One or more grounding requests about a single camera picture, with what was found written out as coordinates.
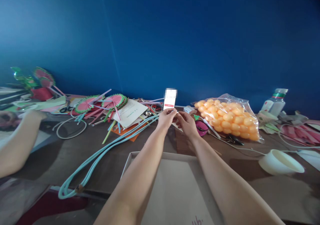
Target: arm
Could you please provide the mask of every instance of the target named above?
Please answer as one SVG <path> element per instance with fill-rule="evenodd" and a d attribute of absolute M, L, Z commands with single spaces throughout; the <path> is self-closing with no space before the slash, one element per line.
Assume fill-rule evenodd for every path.
<path fill-rule="evenodd" d="M 284 224 L 259 194 L 199 136 L 193 118 L 177 114 L 226 224 Z"/>
<path fill-rule="evenodd" d="M 140 224 L 160 164 L 164 138 L 176 113 L 174 109 L 166 109 L 160 114 L 157 128 L 123 175 L 94 225 Z"/>
<path fill-rule="evenodd" d="M 40 112 L 27 112 L 9 139 L 0 142 L 0 178 L 24 166 L 37 139 L 41 120 L 45 117 Z"/>

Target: light blue hose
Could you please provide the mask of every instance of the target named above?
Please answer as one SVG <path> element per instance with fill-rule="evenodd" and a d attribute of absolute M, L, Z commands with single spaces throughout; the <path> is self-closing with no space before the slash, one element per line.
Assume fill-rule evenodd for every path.
<path fill-rule="evenodd" d="M 87 164 L 89 164 L 92 160 L 94 160 L 96 157 L 98 157 L 94 163 L 91 165 L 91 168 L 89 169 L 87 175 L 85 176 L 85 178 L 83 179 L 83 181 L 81 182 L 80 185 L 82 185 L 83 187 L 87 184 L 87 182 L 89 181 L 91 174 L 93 173 L 93 170 L 95 169 L 96 165 L 98 164 L 98 162 L 101 160 L 101 158 L 114 146 L 123 143 L 131 138 L 133 138 L 134 136 L 136 136 L 137 134 L 139 134 L 140 132 L 142 132 L 144 129 L 146 129 L 148 126 L 151 125 L 151 123 L 153 123 L 154 121 L 156 121 L 159 118 L 159 116 L 152 116 L 150 118 L 145 119 L 143 122 L 141 122 L 138 126 L 136 126 L 134 129 L 130 130 L 129 132 L 126 132 L 125 134 L 123 134 L 122 136 L 118 137 L 117 139 L 115 139 L 114 141 L 112 141 L 111 143 L 109 143 L 108 145 L 106 145 L 105 147 L 101 148 L 99 151 L 97 151 L 95 154 L 93 154 L 91 157 L 89 157 L 86 161 L 83 162 L 83 164 L 80 165 L 80 167 L 77 168 L 77 170 L 63 183 L 63 185 L 61 186 L 60 190 L 59 190 L 59 194 L 58 197 L 60 199 L 66 199 L 66 198 L 70 198 L 75 196 L 77 193 L 75 190 L 73 190 L 72 192 L 68 193 L 68 187 L 73 179 L 73 177 L 80 171 L 82 170 Z M 152 120 L 152 122 L 146 124 L 146 126 L 144 126 L 143 128 L 139 129 L 138 131 L 136 131 L 138 128 L 140 128 L 142 125 L 144 125 L 146 122 Z"/>

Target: plastic bag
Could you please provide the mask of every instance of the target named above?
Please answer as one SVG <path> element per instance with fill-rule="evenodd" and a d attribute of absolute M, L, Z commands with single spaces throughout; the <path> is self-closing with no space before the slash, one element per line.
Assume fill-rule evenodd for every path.
<path fill-rule="evenodd" d="M 192 104 L 217 132 L 264 142 L 259 134 L 258 119 L 248 100 L 226 93 L 218 98 L 207 98 Z"/>

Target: white plastic container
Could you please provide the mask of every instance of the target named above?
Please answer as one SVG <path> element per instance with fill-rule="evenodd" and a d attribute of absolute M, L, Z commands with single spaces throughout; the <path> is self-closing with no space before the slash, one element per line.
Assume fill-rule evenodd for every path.
<path fill-rule="evenodd" d="M 259 160 L 259 165 L 271 175 L 304 173 L 303 166 L 293 157 L 276 149 L 272 149 Z"/>
<path fill-rule="evenodd" d="M 283 98 L 285 97 L 288 89 L 277 88 L 271 98 L 264 102 L 261 111 L 269 112 L 273 116 L 278 116 L 286 104 Z"/>

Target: plastic bottle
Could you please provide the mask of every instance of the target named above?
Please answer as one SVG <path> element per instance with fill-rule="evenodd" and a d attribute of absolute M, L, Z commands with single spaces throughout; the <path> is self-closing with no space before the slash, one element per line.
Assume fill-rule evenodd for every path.
<path fill-rule="evenodd" d="M 283 98 L 286 96 L 288 89 L 277 88 L 274 94 L 263 104 L 261 111 L 266 111 L 274 116 L 278 116 L 286 104 Z"/>

